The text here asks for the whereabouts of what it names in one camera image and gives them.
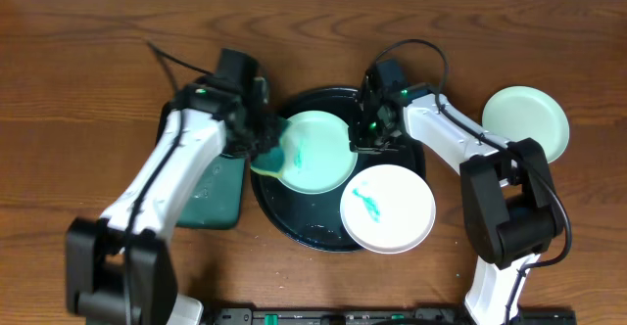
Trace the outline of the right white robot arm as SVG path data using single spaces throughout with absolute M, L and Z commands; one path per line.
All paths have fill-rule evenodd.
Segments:
M 541 145 L 494 135 L 453 107 L 441 86 L 410 85 L 401 75 L 366 76 L 357 102 L 360 115 L 349 126 L 352 151 L 395 151 L 405 138 L 426 145 L 459 175 L 464 228 L 478 255 L 464 300 L 466 321 L 567 322 L 561 314 L 528 317 L 517 306 L 530 271 L 563 261 L 572 245 Z

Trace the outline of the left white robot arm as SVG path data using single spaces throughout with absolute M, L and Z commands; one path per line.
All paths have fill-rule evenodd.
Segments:
M 103 324 L 199 324 L 203 304 L 182 295 L 169 243 L 192 190 L 220 155 L 273 147 L 279 119 L 268 85 L 207 76 L 172 100 L 161 138 L 126 190 L 97 219 L 76 218 L 65 239 L 66 308 Z

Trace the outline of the pale green plate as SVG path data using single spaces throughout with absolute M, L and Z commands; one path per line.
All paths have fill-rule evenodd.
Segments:
M 353 172 L 358 154 L 349 148 L 348 124 L 323 111 L 288 118 L 282 137 L 285 164 L 279 181 L 301 194 L 322 194 L 340 186 Z

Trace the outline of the green yellow sponge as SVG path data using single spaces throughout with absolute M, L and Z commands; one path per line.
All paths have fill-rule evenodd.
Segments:
M 286 139 L 285 134 L 290 126 L 290 122 L 282 117 L 277 119 L 274 126 L 275 139 L 273 146 L 266 152 L 256 155 L 250 168 L 253 172 L 261 176 L 279 178 L 286 164 Z

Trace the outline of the mint green plate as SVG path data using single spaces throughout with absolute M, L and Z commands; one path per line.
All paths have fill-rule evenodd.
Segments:
M 512 141 L 534 139 L 549 163 L 565 152 L 570 137 L 569 122 L 559 103 L 529 86 L 510 86 L 494 94 L 483 109 L 481 123 Z

